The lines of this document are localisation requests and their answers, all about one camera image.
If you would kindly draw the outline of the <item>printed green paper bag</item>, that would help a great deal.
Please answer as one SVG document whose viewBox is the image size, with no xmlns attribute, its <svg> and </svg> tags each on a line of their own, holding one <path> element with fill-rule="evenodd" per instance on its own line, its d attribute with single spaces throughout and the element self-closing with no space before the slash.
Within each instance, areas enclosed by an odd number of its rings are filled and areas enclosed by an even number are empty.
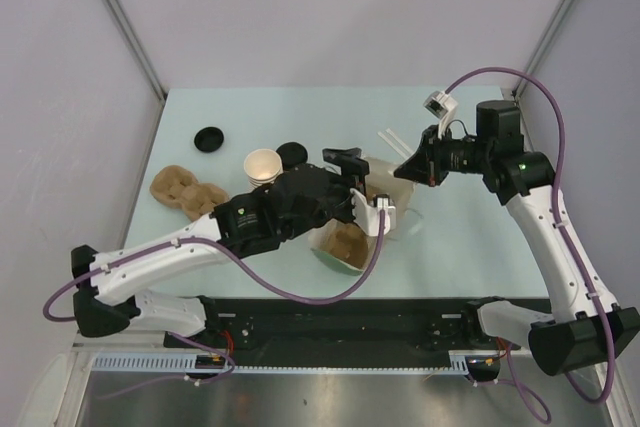
<svg viewBox="0 0 640 427">
<path fill-rule="evenodd" d="M 348 275 L 364 273 L 371 261 L 379 233 L 379 213 L 381 211 L 385 213 L 384 238 L 389 240 L 405 216 L 415 191 L 414 183 L 393 176 L 396 168 L 394 164 L 373 157 L 367 157 L 365 160 L 369 163 L 370 174 L 366 177 L 366 192 L 356 193 L 352 198 L 355 219 L 350 223 L 332 220 L 325 226 L 313 230 L 309 235 L 311 252 L 321 263 L 334 271 Z M 321 242 L 337 222 L 356 224 L 368 237 L 369 256 L 362 270 L 352 268 L 320 250 Z"/>
</svg>

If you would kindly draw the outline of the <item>black plastic cup lid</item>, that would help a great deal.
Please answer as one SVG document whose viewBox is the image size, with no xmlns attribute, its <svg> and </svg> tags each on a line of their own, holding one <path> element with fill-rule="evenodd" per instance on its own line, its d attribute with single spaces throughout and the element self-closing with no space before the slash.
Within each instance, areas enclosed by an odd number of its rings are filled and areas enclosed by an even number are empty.
<svg viewBox="0 0 640 427">
<path fill-rule="evenodd" d="M 276 153 L 279 155 L 284 171 L 290 171 L 298 165 L 308 161 L 308 151 L 300 143 L 295 141 L 281 144 Z"/>
</svg>

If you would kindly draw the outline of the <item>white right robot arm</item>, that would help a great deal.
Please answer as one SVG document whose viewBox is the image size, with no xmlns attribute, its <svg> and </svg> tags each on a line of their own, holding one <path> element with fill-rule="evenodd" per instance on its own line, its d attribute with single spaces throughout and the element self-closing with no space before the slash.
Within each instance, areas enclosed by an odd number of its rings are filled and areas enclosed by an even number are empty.
<svg viewBox="0 0 640 427">
<path fill-rule="evenodd" d="M 448 174 L 478 174 L 514 219 L 544 280 L 551 311 L 487 297 L 467 305 L 463 340 L 484 348 L 496 337 L 527 348 L 549 376 L 600 363 L 613 364 L 639 332 L 636 308 L 623 308 L 575 237 L 556 173 L 541 152 L 524 147 L 519 108 L 510 101 L 476 107 L 476 132 L 453 136 L 456 101 L 437 93 L 424 103 L 437 124 L 425 129 L 416 151 L 394 175 L 429 187 Z"/>
</svg>

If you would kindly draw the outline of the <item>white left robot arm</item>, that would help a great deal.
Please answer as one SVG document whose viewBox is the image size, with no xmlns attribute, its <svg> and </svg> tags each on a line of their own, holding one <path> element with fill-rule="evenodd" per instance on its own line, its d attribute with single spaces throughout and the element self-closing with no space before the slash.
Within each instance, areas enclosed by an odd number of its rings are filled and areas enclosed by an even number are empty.
<svg viewBox="0 0 640 427">
<path fill-rule="evenodd" d="M 221 323 L 208 314 L 209 300 L 172 297 L 151 286 L 201 266 L 275 251 L 331 220 L 355 221 L 354 199 L 366 196 L 369 164 L 357 148 L 322 154 L 337 172 L 302 163 L 155 241 L 106 253 L 87 245 L 73 249 L 80 333 L 100 338 L 134 328 L 189 337 L 202 347 L 214 344 Z"/>
</svg>

